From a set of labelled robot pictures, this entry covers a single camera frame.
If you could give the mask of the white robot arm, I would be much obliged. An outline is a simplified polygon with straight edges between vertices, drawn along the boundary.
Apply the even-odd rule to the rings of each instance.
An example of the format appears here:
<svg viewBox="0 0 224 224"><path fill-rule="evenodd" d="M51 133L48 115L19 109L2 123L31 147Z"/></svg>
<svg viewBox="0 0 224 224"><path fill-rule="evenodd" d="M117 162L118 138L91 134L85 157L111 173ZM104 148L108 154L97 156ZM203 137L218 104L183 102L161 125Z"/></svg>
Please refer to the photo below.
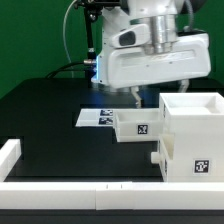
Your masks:
<svg viewBox="0 0 224 224"><path fill-rule="evenodd" d="M139 88L189 80L211 71L209 36L193 27L207 0L120 0L104 4L102 50L92 82L110 91L128 89L138 106Z"/></svg>

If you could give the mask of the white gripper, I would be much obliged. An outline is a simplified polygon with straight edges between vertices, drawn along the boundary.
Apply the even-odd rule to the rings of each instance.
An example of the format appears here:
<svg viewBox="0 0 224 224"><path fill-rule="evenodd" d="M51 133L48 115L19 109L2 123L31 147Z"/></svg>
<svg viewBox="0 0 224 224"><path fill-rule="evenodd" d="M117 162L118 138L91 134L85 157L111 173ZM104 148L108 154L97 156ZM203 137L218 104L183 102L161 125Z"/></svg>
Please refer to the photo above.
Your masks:
<svg viewBox="0 0 224 224"><path fill-rule="evenodd" d="M181 80L178 92L185 93L189 79L210 73L208 47L208 34L201 33L179 37L168 53L146 55L141 47L115 50L109 56L108 84L113 88L131 87L137 108L142 106L138 86Z"/></svg>

